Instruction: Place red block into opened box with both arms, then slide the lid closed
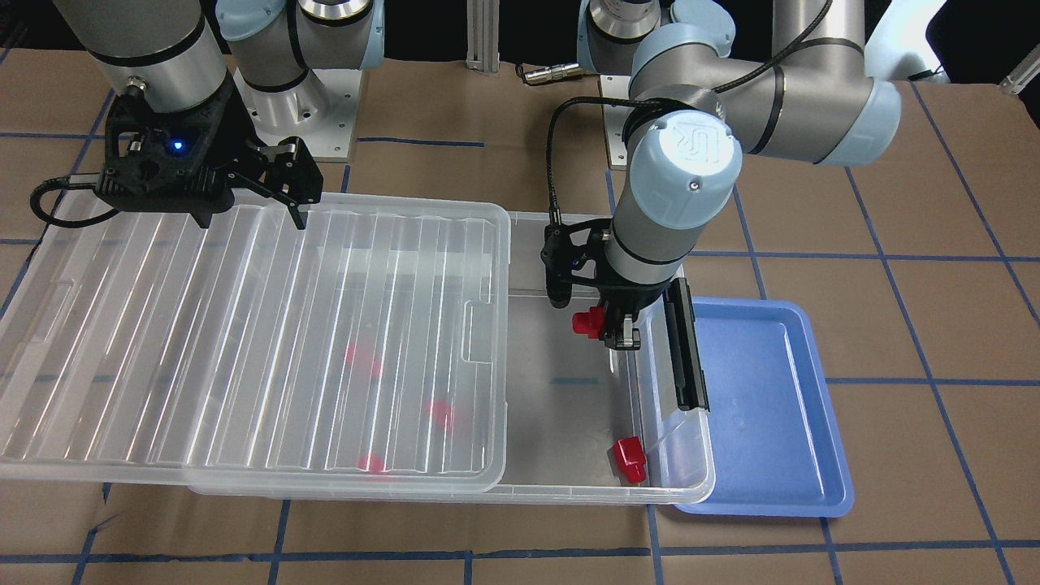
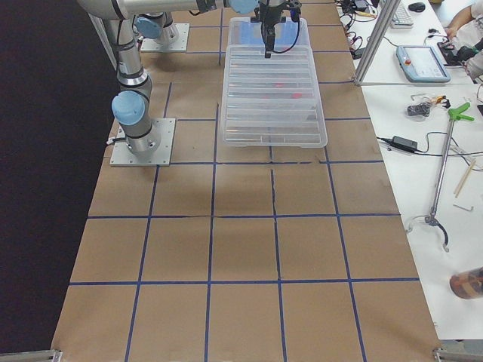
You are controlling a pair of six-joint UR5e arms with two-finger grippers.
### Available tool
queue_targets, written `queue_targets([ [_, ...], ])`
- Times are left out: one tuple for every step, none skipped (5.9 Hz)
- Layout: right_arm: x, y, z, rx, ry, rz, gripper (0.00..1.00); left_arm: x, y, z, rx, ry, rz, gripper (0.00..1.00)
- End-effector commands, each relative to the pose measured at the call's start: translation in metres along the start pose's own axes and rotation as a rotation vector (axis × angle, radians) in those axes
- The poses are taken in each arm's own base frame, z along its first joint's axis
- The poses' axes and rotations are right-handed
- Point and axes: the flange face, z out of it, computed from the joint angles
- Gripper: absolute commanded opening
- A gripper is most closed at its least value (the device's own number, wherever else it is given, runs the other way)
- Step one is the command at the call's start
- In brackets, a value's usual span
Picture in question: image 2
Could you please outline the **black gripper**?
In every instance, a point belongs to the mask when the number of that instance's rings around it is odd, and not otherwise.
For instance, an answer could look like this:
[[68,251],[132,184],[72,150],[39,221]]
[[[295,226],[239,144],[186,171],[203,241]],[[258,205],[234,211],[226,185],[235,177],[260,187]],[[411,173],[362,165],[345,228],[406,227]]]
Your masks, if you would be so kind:
[[283,13],[287,11],[293,23],[299,23],[302,3],[291,0],[258,1],[255,7],[254,21],[261,23],[261,34],[265,45],[265,58],[270,58],[275,47],[275,26],[286,19]]

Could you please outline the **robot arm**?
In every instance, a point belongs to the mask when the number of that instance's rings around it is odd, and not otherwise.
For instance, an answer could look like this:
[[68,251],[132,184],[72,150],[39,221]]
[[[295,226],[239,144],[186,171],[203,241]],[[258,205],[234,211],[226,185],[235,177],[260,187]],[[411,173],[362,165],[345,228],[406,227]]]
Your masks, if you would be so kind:
[[115,72],[120,92],[112,101],[112,112],[134,154],[152,152],[160,136],[149,116],[152,80],[144,69],[133,26],[129,20],[104,20],[109,45],[115,55]]
[[163,29],[171,26],[174,11],[189,11],[193,16],[218,8],[231,8],[238,14],[255,15],[251,18],[260,24],[261,37],[265,46],[265,57],[270,58],[275,49],[275,26],[284,22],[284,11],[291,15],[291,21],[300,22],[299,1],[80,1],[79,4],[90,14],[101,20],[128,20],[139,17],[135,26],[144,38],[162,43],[168,37]]

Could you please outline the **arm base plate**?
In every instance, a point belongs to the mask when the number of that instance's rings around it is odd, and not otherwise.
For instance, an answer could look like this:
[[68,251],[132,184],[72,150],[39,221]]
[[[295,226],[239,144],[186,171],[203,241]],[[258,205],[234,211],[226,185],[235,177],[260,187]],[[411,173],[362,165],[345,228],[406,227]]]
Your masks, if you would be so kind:
[[175,118],[153,118],[150,132],[134,139],[120,125],[113,143],[110,165],[113,167],[168,167],[171,163]]
[[145,53],[185,52],[188,44],[189,24],[172,23],[143,35],[140,51]]

